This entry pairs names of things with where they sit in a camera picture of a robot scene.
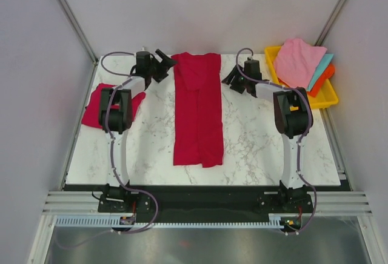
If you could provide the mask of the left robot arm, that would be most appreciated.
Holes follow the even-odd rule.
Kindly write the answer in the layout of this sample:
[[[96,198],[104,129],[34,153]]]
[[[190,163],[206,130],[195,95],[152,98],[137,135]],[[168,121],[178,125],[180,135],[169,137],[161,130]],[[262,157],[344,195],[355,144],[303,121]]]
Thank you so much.
[[[104,60],[114,54],[135,58],[136,62],[128,74],[116,73],[104,65]],[[151,199],[145,191],[130,186],[127,170],[126,143],[133,123],[133,99],[145,92],[152,81],[160,83],[164,80],[168,71],[176,64],[175,60],[159,49],[154,53],[146,50],[137,53],[114,51],[101,58],[101,67],[106,72],[124,76],[125,81],[115,87],[101,90],[98,123],[107,136],[111,170],[99,198],[100,213],[134,213],[140,194],[144,194],[147,200]]]

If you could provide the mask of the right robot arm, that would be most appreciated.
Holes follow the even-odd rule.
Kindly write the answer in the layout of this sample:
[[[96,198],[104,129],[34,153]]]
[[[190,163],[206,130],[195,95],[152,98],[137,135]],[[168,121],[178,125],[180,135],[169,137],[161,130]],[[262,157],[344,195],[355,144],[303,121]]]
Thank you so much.
[[[275,127],[283,140],[283,173],[276,194],[268,198],[283,211],[293,211],[311,202],[306,180],[302,178],[303,138],[313,125],[312,111],[304,88],[290,88],[264,80],[259,61],[248,58],[243,66],[236,64],[222,80],[240,94],[273,103]]]

